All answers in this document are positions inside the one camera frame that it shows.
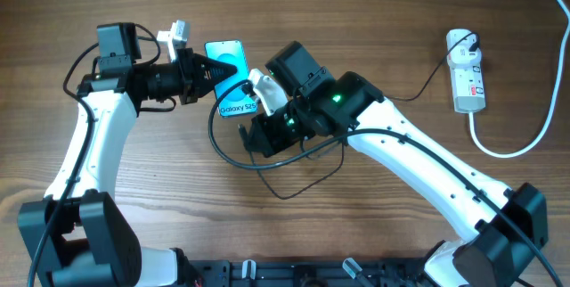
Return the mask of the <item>Galaxy smartphone with teal screen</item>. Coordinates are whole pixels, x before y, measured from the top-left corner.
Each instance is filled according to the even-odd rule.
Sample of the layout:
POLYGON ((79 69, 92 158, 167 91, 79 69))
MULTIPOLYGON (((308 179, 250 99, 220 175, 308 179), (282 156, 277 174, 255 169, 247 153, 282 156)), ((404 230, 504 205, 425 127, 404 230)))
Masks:
MULTIPOLYGON (((237 68, 234 75, 216 85, 216 97, 241 80, 248 78, 246 54, 240 40, 209 41, 205 43, 205 51, 208 58, 231 64, 237 68)), ((238 87, 220 102, 217 112, 222 118, 257 113, 257 103, 238 87)))

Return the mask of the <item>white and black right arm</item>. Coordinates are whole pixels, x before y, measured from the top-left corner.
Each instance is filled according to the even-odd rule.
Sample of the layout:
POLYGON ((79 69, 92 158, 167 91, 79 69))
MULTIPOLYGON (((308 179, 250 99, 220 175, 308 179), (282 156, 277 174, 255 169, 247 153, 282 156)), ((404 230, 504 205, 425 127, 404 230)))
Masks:
POLYGON ((339 78, 298 42, 248 74, 264 106, 241 135, 249 152, 271 157, 319 135, 348 144, 399 176, 451 225, 421 269, 439 286, 510 286, 542 257, 548 240, 544 195, 512 189, 470 167, 425 135, 359 74, 339 78))

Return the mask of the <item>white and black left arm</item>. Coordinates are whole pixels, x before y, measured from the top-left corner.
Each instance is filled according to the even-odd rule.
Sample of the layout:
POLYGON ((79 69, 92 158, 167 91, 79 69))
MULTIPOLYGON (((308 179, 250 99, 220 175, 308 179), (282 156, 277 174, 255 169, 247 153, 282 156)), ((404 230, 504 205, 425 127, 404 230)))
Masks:
POLYGON ((44 286, 201 286, 177 248, 144 248, 114 200, 126 139, 144 102, 195 103, 235 74, 228 63, 172 47, 171 59, 144 61, 152 40, 133 22, 97 29, 92 70, 71 97, 77 124, 58 176, 40 201, 24 203, 17 223, 31 258, 28 283, 44 286))

